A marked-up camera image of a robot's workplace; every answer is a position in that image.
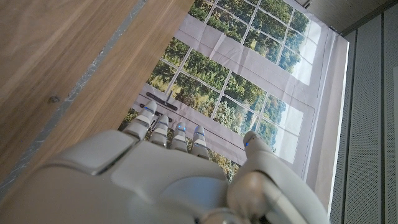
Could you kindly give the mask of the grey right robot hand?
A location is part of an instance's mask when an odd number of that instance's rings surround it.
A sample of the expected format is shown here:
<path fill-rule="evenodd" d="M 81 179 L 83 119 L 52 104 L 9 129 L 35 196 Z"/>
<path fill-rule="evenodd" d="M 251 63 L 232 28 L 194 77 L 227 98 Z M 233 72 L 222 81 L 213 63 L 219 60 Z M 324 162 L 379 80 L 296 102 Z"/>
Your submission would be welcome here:
<path fill-rule="evenodd" d="M 87 138 L 49 159 L 1 204 L 2 223 L 328 223 L 309 186 L 254 131 L 231 182 L 209 160 L 205 133 L 148 102 L 122 131 Z"/>

